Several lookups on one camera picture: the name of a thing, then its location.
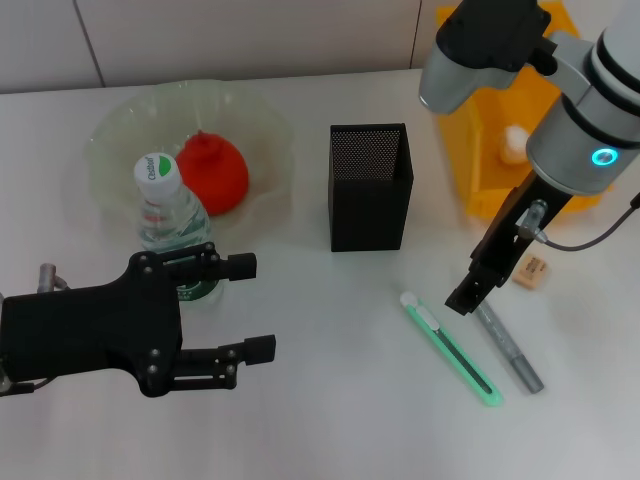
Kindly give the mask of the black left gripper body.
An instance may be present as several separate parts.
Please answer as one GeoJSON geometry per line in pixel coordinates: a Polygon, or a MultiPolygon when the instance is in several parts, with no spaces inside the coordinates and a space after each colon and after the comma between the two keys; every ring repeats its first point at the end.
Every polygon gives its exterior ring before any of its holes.
{"type": "Polygon", "coordinates": [[[143,395],[167,394],[182,344],[179,302],[161,257],[133,255],[101,286],[5,298],[1,368],[12,383],[118,369],[143,395]]]}

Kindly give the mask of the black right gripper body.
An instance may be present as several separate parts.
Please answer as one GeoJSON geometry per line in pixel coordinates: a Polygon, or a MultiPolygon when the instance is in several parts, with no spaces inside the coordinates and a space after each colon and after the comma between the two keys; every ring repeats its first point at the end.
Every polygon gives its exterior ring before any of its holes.
{"type": "Polygon", "coordinates": [[[502,286],[520,257],[571,200],[571,195],[548,184],[535,172],[511,190],[479,245],[471,255],[470,271],[492,272],[502,286]]]}

